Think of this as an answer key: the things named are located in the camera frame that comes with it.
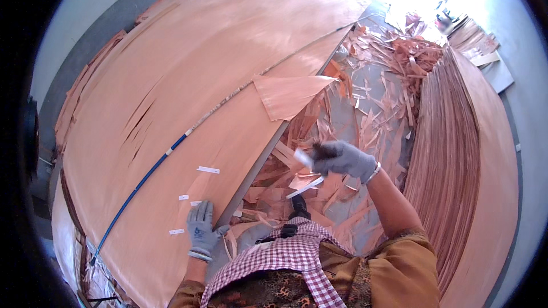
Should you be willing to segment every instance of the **gloved hand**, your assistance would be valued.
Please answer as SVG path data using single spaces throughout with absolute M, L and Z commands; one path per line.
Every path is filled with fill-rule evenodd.
M 315 144 L 311 154 L 312 171 L 326 176 L 329 171 L 349 174 L 366 183 L 376 168 L 375 157 L 366 154 L 346 141 L 327 141 Z
M 230 226 L 224 225 L 213 231 L 211 221 L 213 220 L 213 203 L 207 200 L 202 201 L 197 207 L 188 212 L 186 228 L 190 235 L 192 248 L 188 255 L 206 262 L 212 261 L 211 251 L 219 238 L 228 232 Z

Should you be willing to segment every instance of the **brown sleeve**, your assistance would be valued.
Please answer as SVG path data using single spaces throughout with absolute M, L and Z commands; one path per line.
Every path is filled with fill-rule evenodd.
M 439 307 L 436 261 L 423 230 L 384 242 L 368 260 L 373 307 Z
M 182 281 L 175 295 L 168 304 L 168 308 L 199 308 L 204 285 L 196 281 Z

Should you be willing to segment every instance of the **person's arm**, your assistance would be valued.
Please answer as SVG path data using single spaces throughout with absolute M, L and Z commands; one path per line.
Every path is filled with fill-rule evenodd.
M 379 212 L 384 233 L 389 238 L 405 229 L 423 229 L 415 208 L 390 181 L 388 174 L 381 168 L 374 175 L 377 165 L 375 157 L 346 141 L 329 141 L 315 145 L 314 148 L 311 155 L 314 160 L 313 171 L 323 175 L 327 175 L 329 171 L 347 173 L 366 184 L 371 200 Z
M 188 251 L 186 274 L 169 302 L 168 308 L 197 308 L 205 289 L 207 263 L 212 261 L 211 251 L 228 230 L 229 225 L 213 231 L 213 203 L 202 201 L 191 209 L 186 228 L 192 243 Z

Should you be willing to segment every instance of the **white paper tag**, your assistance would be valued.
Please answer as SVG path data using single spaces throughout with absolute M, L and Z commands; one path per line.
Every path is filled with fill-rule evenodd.
M 219 169 L 215 169 L 215 168 L 208 168 L 208 167 L 198 167 L 198 169 L 196 170 L 199 170 L 199 171 L 206 171 L 208 173 L 214 173 L 214 174 L 218 174 L 220 172 Z

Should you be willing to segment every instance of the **checkered apron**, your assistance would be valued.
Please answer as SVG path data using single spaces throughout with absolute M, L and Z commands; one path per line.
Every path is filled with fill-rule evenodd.
M 274 241 L 248 248 L 217 271 L 205 287 L 200 307 L 206 308 L 215 292 L 252 272 L 289 269 L 302 274 L 319 308 L 346 308 L 319 261 L 320 242 L 328 241 L 343 250 L 344 247 L 325 228 L 306 218 L 298 216 L 288 223 L 298 226 L 294 236 L 280 238 L 282 229 L 276 229 L 270 233 L 276 238 Z

